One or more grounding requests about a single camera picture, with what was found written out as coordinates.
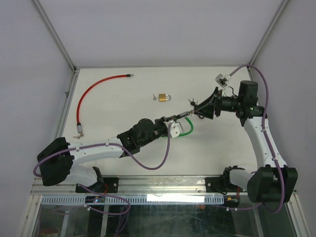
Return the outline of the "green cable lock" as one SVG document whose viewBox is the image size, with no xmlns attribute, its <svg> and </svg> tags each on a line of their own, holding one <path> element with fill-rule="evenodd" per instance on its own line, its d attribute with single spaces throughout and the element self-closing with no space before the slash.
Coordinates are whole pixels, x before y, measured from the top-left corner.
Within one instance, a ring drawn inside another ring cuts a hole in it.
<svg viewBox="0 0 316 237">
<path fill-rule="evenodd" d="M 179 114 L 180 118 L 177 122 L 180 122 L 183 128 L 183 133 L 179 137 L 184 137 L 191 134 L 194 130 L 193 123 L 190 120 L 190 113 L 189 111 L 183 112 Z"/>
</svg>

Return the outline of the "large brass padlock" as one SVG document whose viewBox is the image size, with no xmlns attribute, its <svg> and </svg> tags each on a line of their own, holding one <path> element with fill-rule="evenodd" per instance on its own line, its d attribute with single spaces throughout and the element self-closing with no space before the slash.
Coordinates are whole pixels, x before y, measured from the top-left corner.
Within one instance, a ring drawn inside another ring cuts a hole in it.
<svg viewBox="0 0 316 237">
<path fill-rule="evenodd" d="M 169 94 L 159 94 L 158 95 L 158 100 L 160 102 L 166 102 L 166 101 L 171 100 L 171 96 Z"/>
</svg>

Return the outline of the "black head key bunch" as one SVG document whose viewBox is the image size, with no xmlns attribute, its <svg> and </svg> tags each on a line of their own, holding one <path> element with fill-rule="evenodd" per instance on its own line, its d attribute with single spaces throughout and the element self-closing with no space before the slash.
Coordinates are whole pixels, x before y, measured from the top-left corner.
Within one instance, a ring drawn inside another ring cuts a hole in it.
<svg viewBox="0 0 316 237">
<path fill-rule="evenodd" d="M 198 104 L 194 101 L 194 98 L 192 100 L 188 100 L 191 106 L 197 106 Z"/>
</svg>

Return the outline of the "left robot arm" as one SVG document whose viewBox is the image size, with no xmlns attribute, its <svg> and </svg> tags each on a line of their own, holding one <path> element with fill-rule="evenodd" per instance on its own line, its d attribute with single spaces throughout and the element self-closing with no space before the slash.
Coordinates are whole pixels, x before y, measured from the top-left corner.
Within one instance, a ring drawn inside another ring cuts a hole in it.
<svg viewBox="0 0 316 237">
<path fill-rule="evenodd" d="M 70 143 L 59 137 L 38 154 L 34 174 L 46 187 L 69 182 L 97 192 L 104 184 L 101 171 L 95 166 L 84 167 L 83 163 L 105 158 L 133 158 L 141 147 L 161 137 L 170 142 L 182 133 L 177 119 L 162 117 L 155 121 L 143 118 L 129 130 L 101 142 Z"/>
</svg>

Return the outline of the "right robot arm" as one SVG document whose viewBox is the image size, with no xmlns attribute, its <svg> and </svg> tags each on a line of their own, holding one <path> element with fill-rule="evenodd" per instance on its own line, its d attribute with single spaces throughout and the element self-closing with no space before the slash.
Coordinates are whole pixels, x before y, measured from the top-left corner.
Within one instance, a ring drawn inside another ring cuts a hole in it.
<svg viewBox="0 0 316 237">
<path fill-rule="evenodd" d="M 286 203 L 294 191 L 298 172 L 289 167 L 272 139 L 265 108 L 257 105 L 258 84 L 243 80 L 238 95 L 228 97 L 218 87 L 203 102 L 191 102 L 194 114 L 213 119 L 222 112 L 235 113 L 251 141 L 257 160 L 257 171 L 247 172 L 237 165 L 226 167 L 211 187 L 218 192 L 232 192 L 237 187 L 246 190 L 254 203 Z"/>
</svg>

